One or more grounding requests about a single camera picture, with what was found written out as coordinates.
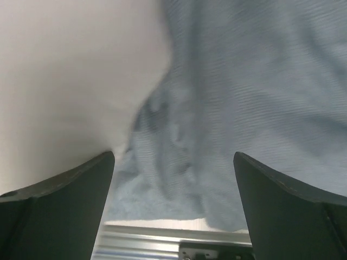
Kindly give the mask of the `grey-blue pillowcase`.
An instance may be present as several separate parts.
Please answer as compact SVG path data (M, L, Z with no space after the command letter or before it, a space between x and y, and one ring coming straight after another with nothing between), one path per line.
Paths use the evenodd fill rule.
M172 66L115 168L107 221L247 227L243 152L346 195L346 1L165 1Z

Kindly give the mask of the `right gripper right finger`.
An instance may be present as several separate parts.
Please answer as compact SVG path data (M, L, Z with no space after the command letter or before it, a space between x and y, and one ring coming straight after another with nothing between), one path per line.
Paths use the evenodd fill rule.
M346 197L241 152L233 163L256 259L346 259Z

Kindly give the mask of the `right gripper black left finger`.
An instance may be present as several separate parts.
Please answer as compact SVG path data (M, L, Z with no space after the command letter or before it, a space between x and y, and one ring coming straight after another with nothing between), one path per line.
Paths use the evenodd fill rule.
M1 195L1 259L91 259L114 163L105 152Z

